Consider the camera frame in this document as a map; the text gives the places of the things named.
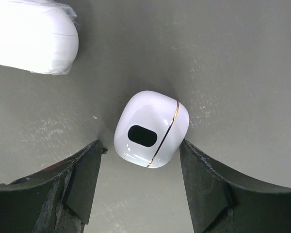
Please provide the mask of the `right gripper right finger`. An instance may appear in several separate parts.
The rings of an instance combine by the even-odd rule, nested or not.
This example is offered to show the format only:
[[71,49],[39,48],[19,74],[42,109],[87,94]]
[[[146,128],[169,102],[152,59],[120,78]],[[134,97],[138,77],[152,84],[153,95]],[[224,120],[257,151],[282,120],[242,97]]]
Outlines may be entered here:
[[179,151],[195,233],[291,233],[291,188],[238,172],[187,140]]

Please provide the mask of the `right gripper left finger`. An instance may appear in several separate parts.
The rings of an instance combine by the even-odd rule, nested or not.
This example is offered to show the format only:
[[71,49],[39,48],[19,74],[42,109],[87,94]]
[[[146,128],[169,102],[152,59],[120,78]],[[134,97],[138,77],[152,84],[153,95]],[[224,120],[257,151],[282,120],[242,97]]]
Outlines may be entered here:
[[0,233],[82,233],[101,157],[97,140],[39,172],[0,183]]

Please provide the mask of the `white earbud charging case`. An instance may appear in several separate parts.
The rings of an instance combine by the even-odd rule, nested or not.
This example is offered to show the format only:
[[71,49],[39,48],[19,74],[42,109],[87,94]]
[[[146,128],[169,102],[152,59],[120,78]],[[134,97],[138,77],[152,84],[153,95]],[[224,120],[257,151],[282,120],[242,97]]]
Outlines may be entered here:
[[125,106],[114,133],[114,148],[138,166],[166,165],[188,131],[189,113],[179,101],[154,91],[135,94]]

